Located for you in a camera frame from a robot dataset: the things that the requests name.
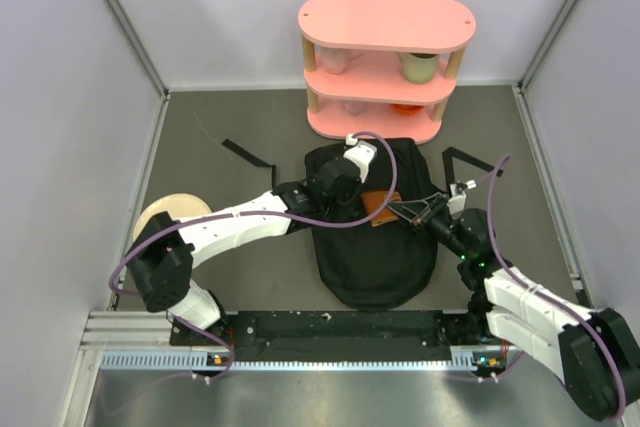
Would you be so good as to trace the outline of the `black student backpack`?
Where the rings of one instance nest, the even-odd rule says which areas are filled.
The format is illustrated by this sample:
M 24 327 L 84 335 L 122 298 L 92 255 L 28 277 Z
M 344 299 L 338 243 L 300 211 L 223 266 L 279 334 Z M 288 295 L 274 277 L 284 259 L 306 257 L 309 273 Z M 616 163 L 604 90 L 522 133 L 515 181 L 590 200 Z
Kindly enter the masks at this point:
M 373 227 L 361 195 L 387 191 L 382 204 L 418 200 L 436 193 L 436 187 L 416 143 L 408 138 L 374 140 L 376 158 L 356 202 L 343 213 L 329 216 L 331 222 L 350 222 L 351 227 L 311 226 L 316 263 L 326 287 L 349 308 L 362 311 L 398 307 L 420 293 L 435 270 L 437 252 L 444 247 L 425 231 L 406 221 Z M 304 164 L 324 163 L 344 154 L 345 147 L 332 144 L 306 154 Z

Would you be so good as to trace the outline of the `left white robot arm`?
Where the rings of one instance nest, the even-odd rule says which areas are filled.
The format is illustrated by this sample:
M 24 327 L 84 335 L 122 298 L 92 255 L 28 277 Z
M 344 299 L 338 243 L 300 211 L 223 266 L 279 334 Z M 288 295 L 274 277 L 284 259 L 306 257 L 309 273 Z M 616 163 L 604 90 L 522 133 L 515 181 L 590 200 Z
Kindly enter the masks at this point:
M 373 158 L 359 148 L 327 161 L 303 181 L 282 183 L 257 198 L 202 216 L 174 218 L 168 210 L 150 215 L 127 252 L 124 267 L 149 313 L 167 312 L 192 325 L 205 343 L 226 334 L 227 321 L 215 296 L 192 272 L 209 259 L 245 244 L 292 234 L 331 222 L 360 194 Z

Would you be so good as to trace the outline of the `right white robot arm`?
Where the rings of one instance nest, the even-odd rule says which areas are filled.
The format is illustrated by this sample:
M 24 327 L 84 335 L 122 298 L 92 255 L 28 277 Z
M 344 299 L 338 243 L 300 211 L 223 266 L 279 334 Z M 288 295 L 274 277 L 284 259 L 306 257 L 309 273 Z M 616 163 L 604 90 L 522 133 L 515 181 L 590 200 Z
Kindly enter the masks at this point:
M 476 341 L 504 340 L 551 371 L 593 420 L 614 418 L 639 399 L 639 344 L 624 317 L 565 300 L 527 278 L 498 252 L 486 211 L 462 210 L 443 194 L 388 209 L 460 260 L 473 295 L 466 327 Z

